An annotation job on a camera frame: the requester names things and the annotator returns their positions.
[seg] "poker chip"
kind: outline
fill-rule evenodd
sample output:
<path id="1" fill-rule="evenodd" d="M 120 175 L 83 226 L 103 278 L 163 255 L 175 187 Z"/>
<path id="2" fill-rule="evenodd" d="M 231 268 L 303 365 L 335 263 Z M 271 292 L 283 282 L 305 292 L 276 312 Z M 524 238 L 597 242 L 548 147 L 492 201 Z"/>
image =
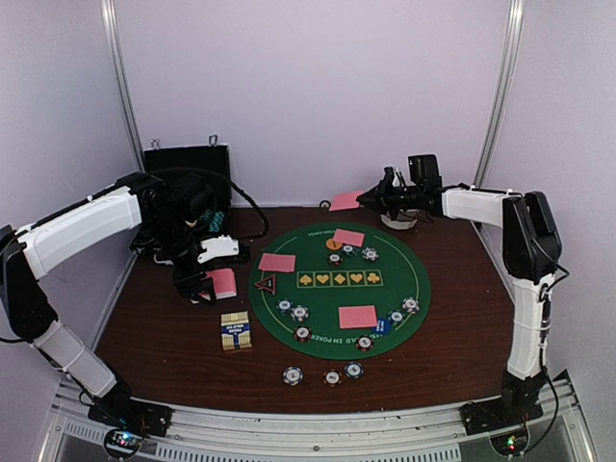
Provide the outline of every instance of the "poker chip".
<path id="1" fill-rule="evenodd" d="M 343 245 L 342 251 L 347 257 L 350 257 L 357 253 L 357 247 L 353 247 L 352 245 L 346 244 L 346 245 Z"/>
<path id="2" fill-rule="evenodd" d="M 362 337 L 357 339 L 355 345 L 357 346 L 357 349 L 366 353 L 374 348 L 374 340 L 366 335 L 363 335 Z"/>
<path id="3" fill-rule="evenodd" d="M 337 253 L 332 253 L 331 255 L 329 255 L 329 257 L 327 257 L 327 261 L 330 265 L 337 267 L 343 262 L 343 257 L 338 255 Z"/>
<path id="4" fill-rule="evenodd" d="M 301 383 L 301 380 L 304 378 L 304 372 L 296 366 L 291 366 L 282 372 L 282 378 L 287 385 L 294 387 Z"/>
<path id="5" fill-rule="evenodd" d="M 402 301 L 402 309 L 409 315 L 414 315 L 420 311 L 420 305 L 415 298 L 409 296 Z"/>
<path id="6" fill-rule="evenodd" d="M 383 336 L 389 334 L 391 330 L 392 324 L 383 318 L 379 318 L 376 320 L 376 326 L 372 328 L 372 333 Z"/>
<path id="7" fill-rule="evenodd" d="M 378 260 L 378 252 L 374 248 L 365 247 L 362 250 L 362 258 L 369 262 L 375 262 L 376 260 Z"/>
<path id="8" fill-rule="evenodd" d="M 343 245 L 341 243 L 337 243 L 333 239 L 328 239 L 327 241 L 325 241 L 325 246 L 329 250 L 335 252 L 336 250 L 340 250 Z"/>
<path id="9" fill-rule="evenodd" d="M 358 379 L 364 374 L 364 367 L 359 363 L 348 363 L 345 366 L 345 375 L 353 380 Z"/>
<path id="10" fill-rule="evenodd" d="M 312 338 L 312 329 L 305 325 L 301 325 L 295 330 L 294 337 L 301 344 L 305 344 Z"/>
<path id="11" fill-rule="evenodd" d="M 308 308 L 305 306 L 297 305 L 293 310 L 291 310 L 291 318 L 293 321 L 304 322 L 309 316 L 310 313 L 308 312 Z"/>
<path id="12" fill-rule="evenodd" d="M 390 311 L 387 315 L 387 321 L 389 321 L 392 325 L 398 325 L 404 321 L 404 313 L 400 310 Z"/>
<path id="13" fill-rule="evenodd" d="M 288 315 L 289 313 L 291 313 L 293 307 L 293 302 L 287 299 L 280 300 L 278 301 L 278 303 L 276 303 L 276 310 L 278 310 L 281 315 Z"/>
<path id="14" fill-rule="evenodd" d="M 335 387 L 343 382 L 343 378 L 340 377 L 340 373 L 336 371 L 326 372 L 323 375 L 323 383 L 329 387 Z"/>

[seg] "red triangle marker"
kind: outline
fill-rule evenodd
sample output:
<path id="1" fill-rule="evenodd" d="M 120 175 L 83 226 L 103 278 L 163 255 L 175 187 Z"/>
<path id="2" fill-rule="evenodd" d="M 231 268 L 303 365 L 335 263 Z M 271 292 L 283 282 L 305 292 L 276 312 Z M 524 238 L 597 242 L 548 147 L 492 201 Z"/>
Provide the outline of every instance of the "red triangle marker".
<path id="1" fill-rule="evenodd" d="M 272 274 L 271 276 L 266 277 L 265 279 L 256 282 L 254 284 L 260 291 L 269 292 L 272 295 L 276 295 L 276 275 Z"/>

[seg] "orange chip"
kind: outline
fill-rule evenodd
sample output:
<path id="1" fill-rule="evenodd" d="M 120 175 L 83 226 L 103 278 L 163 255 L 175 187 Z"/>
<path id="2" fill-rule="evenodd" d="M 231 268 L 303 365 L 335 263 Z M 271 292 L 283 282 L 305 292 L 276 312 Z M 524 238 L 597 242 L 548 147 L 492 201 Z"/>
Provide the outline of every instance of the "orange chip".
<path id="1" fill-rule="evenodd" d="M 340 250 L 341 248 L 343 248 L 342 243 L 337 243 L 333 239 L 328 239 L 325 242 L 325 245 L 327 246 L 328 249 L 333 250 L 333 251 Z"/>

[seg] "pink card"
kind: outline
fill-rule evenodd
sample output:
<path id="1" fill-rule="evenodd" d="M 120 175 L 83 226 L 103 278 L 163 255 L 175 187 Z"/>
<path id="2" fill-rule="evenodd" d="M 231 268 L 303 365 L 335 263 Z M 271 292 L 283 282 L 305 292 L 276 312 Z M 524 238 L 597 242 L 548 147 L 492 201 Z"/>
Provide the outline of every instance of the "pink card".
<path id="1" fill-rule="evenodd" d="M 350 244 L 356 247 L 361 247 L 364 243 L 364 233 L 337 229 L 336 233 L 334 233 L 333 240 L 340 244 Z"/>
<path id="2" fill-rule="evenodd" d="M 341 329 L 363 329 L 375 327 L 376 308 L 370 306 L 341 306 L 338 308 Z"/>
<path id="3" fill-rule="evenodd" d="M 259 263 L 259 270 L 293 272 L 295 271 L 295 256 L 264 253 Z"/>
<path id="4" fill-rule="evenodd" d="M 329 207 L 329 211 L 336 212 L 338 210 L 357 209 L 359 207 L 359 202 L 357 202 L 357 196 L 361 193 L 363 193 L 363 191 L 354 191 L 346 192 L 344 194 L 338 194 L 336 197 L 334 197 L 334 200 L 331 203 L 331 207 Z"/>
<path id="5" fill-rule="evenodd" d="M 206 277 L 212 278 L 216 298 L 229 298 L 238 294 L 238 289 L 235 284 L 235 273 L 232 269 L 214 269 L 213 271 L 207 271 L 205 275 Z M 202 293 L 201 296 L 206 300 L 210 299 L 210 296 L 205 293 Z"/>

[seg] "black case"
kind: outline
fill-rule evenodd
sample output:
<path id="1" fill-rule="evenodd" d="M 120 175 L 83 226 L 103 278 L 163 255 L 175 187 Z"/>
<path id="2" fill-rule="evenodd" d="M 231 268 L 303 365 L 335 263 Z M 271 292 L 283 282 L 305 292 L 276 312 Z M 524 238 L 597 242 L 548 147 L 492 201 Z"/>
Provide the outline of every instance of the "black case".
<path id="1" fill-rule="evenodd" d="M 148 173 L 159 168 L 186 167 L 206 168 L 227 178 L 231 177 L 229 146 L 227 144 L 148 149 L 143 152 L 143 162 L 145 171 Z M 172 184 L 187 173 L 161 172 L 155 173 L 155 175 Z M 226 213 L 231 207 L 231 187 L 229 184 L 216 176 L 207 175 L 203 172 L 196 171 L 195 174 L 208 180 L 218 198 L 218 209 Z"/>

